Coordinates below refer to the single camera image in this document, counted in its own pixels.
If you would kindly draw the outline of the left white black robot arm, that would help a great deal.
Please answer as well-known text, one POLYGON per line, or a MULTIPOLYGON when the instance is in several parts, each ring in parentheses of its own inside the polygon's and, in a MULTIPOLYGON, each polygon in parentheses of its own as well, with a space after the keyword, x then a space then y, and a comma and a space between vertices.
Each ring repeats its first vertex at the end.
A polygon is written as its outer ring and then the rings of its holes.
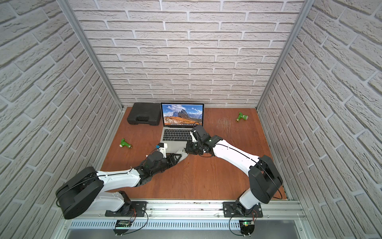
POLYGON ((87 167, 56 191, 57 204, 67 220, 86 211, 104 211, 107 217, 139 216, 144 206, 135 206, 122 188, 143 186, 187 156, 182 149, 168 155, 155 150, 128 170, 104 172, 87 167))

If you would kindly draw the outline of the grey wireless mouse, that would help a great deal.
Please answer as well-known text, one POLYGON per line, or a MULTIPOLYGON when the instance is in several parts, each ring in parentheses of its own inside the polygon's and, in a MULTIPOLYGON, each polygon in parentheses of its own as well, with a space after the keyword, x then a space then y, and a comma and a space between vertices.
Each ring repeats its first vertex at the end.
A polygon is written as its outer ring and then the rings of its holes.
POLYGON ((186 159, 189 156, 189 154, 184 152, 184 151, 179 152, 179 155, 180 156, 178 157, 178 163, 183 161, 184 159, 186 159))

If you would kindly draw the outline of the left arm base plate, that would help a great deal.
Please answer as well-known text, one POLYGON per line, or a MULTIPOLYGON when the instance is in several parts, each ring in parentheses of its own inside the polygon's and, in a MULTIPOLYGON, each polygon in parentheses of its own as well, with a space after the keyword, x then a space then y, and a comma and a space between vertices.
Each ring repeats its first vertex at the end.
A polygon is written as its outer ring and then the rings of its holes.
POLYGON ((115 212, 107 210, 106 217, 145 217, 147 201, 131 201, 115 212))

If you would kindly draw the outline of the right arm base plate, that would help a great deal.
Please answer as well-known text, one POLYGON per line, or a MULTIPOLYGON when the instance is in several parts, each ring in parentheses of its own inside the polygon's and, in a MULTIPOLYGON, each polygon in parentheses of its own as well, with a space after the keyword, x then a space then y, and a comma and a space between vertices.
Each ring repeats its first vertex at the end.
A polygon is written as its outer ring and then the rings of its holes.
POLYGON ((226 201, 222 203, 225 218, 231 217, 255 217, 262 218, 263 212, 260 203, 255 204, 252 208, 246 209, 239 201, 226 201))

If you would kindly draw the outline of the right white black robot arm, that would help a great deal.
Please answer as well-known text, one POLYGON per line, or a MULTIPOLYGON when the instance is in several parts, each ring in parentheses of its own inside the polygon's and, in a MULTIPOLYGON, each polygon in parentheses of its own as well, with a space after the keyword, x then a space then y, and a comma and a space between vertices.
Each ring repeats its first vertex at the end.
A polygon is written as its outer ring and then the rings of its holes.
POLYGON ((185 152, 194 155, 209 153, 231 163, 249 178, 247 189, 233 206, 235 215, 247 216, 259 203, 268 204, 283 185, 283 179, 276 169, 273 160, 246 153, 223 138, 210 136, 201 125, 191 129, 192 139, 188 140, 185 152))

